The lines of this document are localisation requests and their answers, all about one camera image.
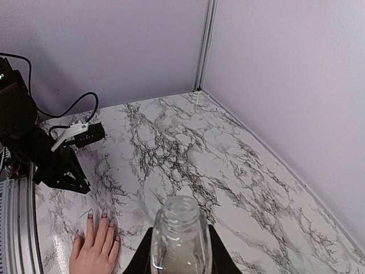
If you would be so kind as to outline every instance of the bottle mouth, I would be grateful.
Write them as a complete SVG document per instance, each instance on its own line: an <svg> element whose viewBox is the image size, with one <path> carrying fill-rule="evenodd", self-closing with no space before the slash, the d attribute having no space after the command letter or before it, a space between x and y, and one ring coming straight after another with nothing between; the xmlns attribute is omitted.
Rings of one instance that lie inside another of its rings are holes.
<svg viewBox="0 0 365 274"><path fill-rule="evenodd" d="M196 232L199 220L199 207L194 198L174 196L162 207L162 225L171 233Z"/></svg>

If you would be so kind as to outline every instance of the finger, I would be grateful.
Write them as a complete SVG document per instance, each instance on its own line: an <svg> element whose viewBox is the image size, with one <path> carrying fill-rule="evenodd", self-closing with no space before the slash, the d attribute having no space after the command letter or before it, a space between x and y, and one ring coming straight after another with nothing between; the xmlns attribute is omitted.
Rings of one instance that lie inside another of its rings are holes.
<svg viewBox="0 0 365 274"><path fill-rule="evenodd" d="M116 239L114 241L112 250L110 251L110 255L109 255L109 262L114 265L115 264L115 260L118 256L118 252L119 252L119 247L120 247L120 236L116 235Z"/></svg>
<svg viewBox="0 0 365 274"><path fill-rule="evenodd" d="M107 238L105 239L105 243L103 245L102 254L109 255L110 249L113 245L113 237L114 237L114 223L109 224Z"/></svg>
<svg viewBox="0 0 365 274"><path fill-rule="evenodd" d="M71 252L70 260L75 260L79 256L80 249L81 249L81 238L79 235L79 231L77 230L76 234L75 234L74 244L72 245L72 252Z"/></svg>
<svg viewBox="0 0 365 274"><path fill-rule="evenodd" d="M95 244L94 244L94 247L97 248L100 251L103 248L105 238L107 236L107 231L108 231L107 215L108 215L107 214L107 209L105 208L102 212L102 218L100 219L99 229L98 229L98 232L96 234L96 239L95 239Z"/></svg>
<svg viewBox="0 0 365 274"><path fill-rule="evenodd" d="M89 213L87 214L87 228L86 228L84 246L87 248L91 248L93 244L94 244L94 212L91 208L89 210Z"/></svg>

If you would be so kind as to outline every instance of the fingernail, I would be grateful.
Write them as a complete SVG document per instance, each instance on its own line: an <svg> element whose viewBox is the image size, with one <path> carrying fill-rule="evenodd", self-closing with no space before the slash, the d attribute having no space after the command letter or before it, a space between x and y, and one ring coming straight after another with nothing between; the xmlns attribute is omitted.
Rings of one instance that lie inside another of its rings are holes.
<svg viewBox="0 0 365 274"><path fill-rule="evenodd" d="M102 218L106 218L108 215L108 209L103 209L103 212L102 212Z"/></svg>
<svg viewBox="0 0 365 274"><path fill-rule="evenodd" d="M92 208L89 210L89 213L87 214L87 218L88 219L92 219L94 216L94 211L92 210Z"/></svg>

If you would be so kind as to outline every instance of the marble vein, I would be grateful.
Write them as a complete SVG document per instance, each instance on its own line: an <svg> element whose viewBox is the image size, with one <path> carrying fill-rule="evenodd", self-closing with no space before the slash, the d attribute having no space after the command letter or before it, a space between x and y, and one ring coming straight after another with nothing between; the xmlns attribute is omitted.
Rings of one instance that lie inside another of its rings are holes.
<svg viewBox="0 0 365 274"><path fill-rule="evenodd" d="M52 119L45 129L88 113ZM45 273L68 273L72 236L104 207L123 235L123 273L167 197L192 195L242 273L365 273L333 218L245 127L202 92L101 109L106 138L76 150L88 195L36 188Z"/></svg>

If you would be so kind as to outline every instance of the white marble tabletop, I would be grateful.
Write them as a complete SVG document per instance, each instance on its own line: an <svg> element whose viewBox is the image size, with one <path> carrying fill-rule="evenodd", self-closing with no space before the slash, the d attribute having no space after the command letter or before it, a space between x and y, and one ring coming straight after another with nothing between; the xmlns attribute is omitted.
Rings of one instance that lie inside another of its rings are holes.
<svg viewBox="0 0 365 274"><path fill-rule="evenodd" d="M52 119L44 128L87 114ZM333 218L263 146L206 94L98 111L106 138L77 151L87 195L36 188L45 273L68 273L72 238L104 207L123 235L122 273L168 196L194 196L242 273L365 273Z"/></svg>

